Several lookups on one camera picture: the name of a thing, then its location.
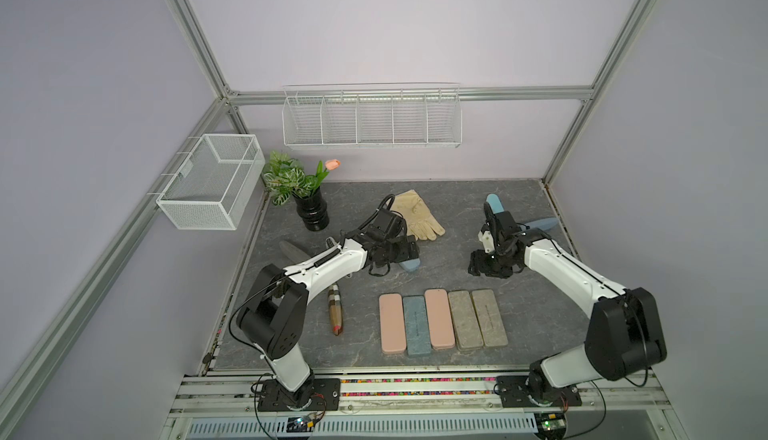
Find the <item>blue brown glasses case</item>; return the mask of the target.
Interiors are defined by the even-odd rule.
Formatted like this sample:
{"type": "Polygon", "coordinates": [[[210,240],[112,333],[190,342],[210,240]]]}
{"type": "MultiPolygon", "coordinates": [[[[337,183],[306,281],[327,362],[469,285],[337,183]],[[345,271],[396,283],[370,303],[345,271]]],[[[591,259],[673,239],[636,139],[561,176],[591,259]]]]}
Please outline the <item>blue brown glasses case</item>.
{"type": "Polygon", "coordinates": [[[544,218],[539,220],[533,220],[524,224],[524,226],[530,229],[539,229],[542,231],[550,231],[559,226],[559,219],[557,217],[544,218]]]}

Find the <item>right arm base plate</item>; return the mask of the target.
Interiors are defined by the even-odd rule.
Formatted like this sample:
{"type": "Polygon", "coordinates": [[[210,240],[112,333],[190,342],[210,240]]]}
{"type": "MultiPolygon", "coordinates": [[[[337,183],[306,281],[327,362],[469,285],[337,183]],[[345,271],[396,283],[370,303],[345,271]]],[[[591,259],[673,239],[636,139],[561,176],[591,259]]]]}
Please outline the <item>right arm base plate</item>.
{"type": "Polygon", "coordinates": [[[498,376],[494,392],[500,397],[504,408],[539,407],[567,410],[582,405],[577,387],[553,387],[535,372],[531,372],[527,377],[498,376]]]}

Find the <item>teal grey case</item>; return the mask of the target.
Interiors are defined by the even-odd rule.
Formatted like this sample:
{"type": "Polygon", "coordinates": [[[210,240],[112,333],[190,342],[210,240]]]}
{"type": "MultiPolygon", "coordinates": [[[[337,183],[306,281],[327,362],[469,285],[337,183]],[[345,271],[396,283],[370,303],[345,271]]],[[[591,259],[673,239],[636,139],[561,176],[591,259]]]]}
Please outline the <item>teal grey case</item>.
{"type": "Polygon", "coordinates": [[[424,297],[404,297],[403,309],[407,354],[411,357],[428,355],[432,347],[424,297]]]}

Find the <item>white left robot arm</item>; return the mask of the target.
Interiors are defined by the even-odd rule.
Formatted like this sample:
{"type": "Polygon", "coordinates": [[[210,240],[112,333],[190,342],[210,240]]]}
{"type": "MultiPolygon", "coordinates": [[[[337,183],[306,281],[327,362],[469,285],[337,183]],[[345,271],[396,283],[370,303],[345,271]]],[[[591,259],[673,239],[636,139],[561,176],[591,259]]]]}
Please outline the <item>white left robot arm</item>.
{"type": "Polygon", "coordinates": [[[342,278],[366,270],[373,277],[389,274],[393,264],[416,260],[419,249],[407,223],[392,209],[390,194],[358,228],[340,242],[297,264],[269,264],[258,273],[246,299],[235,309],[229,335],[255,350],[268,365],[272,380],[265,392],[281,406],[304,410],[319,397],[314,372],[299,347],[308,305],[342,278]]]}

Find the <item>green glasses case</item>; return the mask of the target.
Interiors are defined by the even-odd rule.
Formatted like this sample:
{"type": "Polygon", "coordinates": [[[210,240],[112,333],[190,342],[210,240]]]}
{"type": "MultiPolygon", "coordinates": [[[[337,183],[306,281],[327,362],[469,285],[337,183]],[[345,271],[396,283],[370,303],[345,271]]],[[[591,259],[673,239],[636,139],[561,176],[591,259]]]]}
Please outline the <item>green glasses case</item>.
{"type": "Polygon", "coordinates": [[[456,344],[459,350],[476,350],[484,345],[474,305],[468,291],[451,291],[448,301],[456,344]]]}

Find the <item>beige case black glasses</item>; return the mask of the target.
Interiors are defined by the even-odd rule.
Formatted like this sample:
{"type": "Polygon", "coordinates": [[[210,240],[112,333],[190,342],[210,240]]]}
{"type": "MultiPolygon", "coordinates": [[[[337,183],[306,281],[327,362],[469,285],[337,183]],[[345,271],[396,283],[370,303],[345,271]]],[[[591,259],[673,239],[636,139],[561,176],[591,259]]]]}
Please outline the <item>beige case black glasses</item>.
{"type": "Polygon", "coordinates": [[[332,332],[335,336],[339,336],[343,332],[343,310],[337,284],[331,285],[328,289],[328,306],[332,332]]]}

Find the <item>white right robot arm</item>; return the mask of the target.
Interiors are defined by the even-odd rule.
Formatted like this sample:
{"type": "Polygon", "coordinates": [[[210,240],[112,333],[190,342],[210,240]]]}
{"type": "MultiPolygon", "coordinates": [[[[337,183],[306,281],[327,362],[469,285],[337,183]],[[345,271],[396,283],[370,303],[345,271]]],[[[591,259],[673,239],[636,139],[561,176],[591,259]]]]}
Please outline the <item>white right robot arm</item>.
{"type": "Polygon", "coordinates": [[[657,302],[650,292],[596,273],[546,231],[518,223],[495,194],[486,197],[483,211],[478,234],[482,247],[470,256],[469,274],[509,278],[529,269],[557,287],[589,320],[582,345],[532,363],[525,378],[499,378],[502,399],[538,407],[578,406],[578,384],[647,373],[666,359],[657,302]]]}

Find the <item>case with white sunglasses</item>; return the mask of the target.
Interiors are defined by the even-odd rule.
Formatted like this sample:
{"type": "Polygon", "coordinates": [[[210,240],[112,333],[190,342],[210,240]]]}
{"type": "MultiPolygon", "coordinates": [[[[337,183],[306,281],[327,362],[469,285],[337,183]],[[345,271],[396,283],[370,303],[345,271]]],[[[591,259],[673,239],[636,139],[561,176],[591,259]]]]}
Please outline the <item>case with white sunglasses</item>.
{"type": "Polygon", "coordinates": [[[406,272],[412,273],[419,269],[421,260],[419,258],[409,259],[399,263],[399,266],[406,272]]]}

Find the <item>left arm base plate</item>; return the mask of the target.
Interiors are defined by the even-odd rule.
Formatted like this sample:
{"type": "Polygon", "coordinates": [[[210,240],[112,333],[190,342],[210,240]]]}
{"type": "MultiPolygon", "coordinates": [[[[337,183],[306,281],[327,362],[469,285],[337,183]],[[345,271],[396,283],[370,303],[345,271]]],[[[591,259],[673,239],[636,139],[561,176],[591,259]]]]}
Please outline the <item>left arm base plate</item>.
{"type": "Polygon", "coordinates": [[[263,380],[255,387],[260,412],[337,411],[341,399],[341,380],[335,377],[311,378],[297,392],[289,392],[277,380],[263,380]]]}

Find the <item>pink glasses case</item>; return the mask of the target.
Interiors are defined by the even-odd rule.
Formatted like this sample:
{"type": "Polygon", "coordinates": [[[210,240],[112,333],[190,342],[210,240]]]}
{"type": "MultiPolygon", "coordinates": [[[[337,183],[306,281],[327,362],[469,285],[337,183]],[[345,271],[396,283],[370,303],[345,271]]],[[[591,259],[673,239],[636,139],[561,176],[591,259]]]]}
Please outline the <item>pink glasses case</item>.
{"type": "Polygon", "coordinates": [[[424,293],[431,346],[434,350],[455,347],[455,334],[448,294],[444,289],[424,293]]]}

